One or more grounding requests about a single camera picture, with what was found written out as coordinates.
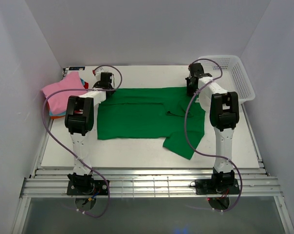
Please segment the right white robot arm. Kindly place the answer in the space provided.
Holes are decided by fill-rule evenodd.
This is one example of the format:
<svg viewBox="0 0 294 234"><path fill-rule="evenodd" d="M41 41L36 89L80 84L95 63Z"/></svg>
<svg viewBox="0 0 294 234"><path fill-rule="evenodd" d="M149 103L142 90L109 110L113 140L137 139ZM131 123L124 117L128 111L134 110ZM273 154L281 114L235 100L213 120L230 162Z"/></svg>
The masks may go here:
<svg viewBox="0 0 294 234"><path fill-rule="evenodd" d="M221 88L211 74L205 73L201 60L192 62L186 78L187 94L195 98L204 93L210 98L210 123L216 136L215 163L210 179L197 179L193 187L198 195L221 194L238 195L240 188L237 166L232 161L232 138L239 122L239 99L235 91Z"/></svg>

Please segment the green t shirt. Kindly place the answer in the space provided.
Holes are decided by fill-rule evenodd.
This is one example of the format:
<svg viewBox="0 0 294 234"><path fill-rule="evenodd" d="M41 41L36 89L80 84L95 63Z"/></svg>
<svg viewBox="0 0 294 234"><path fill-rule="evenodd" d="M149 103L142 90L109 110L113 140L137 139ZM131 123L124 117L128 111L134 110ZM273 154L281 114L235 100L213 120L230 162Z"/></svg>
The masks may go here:
<svg viewBox="0 0 294 234"><path fill-rule="evenodd" d="M99 104L97 138L164 138L163 147L191 159L204 136L205 110L185 87L123 88Z"/></svg>

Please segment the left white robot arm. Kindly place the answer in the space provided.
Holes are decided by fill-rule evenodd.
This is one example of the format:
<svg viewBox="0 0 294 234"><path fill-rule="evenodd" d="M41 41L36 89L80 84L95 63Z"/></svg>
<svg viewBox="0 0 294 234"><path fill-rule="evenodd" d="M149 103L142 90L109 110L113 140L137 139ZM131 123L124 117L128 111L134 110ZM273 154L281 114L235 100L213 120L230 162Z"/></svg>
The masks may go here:
<svg viewBox="0 0 294 234"><path fill-rule="evenodd" d="M96 90L79 96L69 96L65 115L65 127L70 133L75 154L73 173L69 174L68 178L71 188L84 195L89 195L95 190L87 141L97 120L98 105L114 93L113 73L100 72L99 81L93 88Z"/></svg>

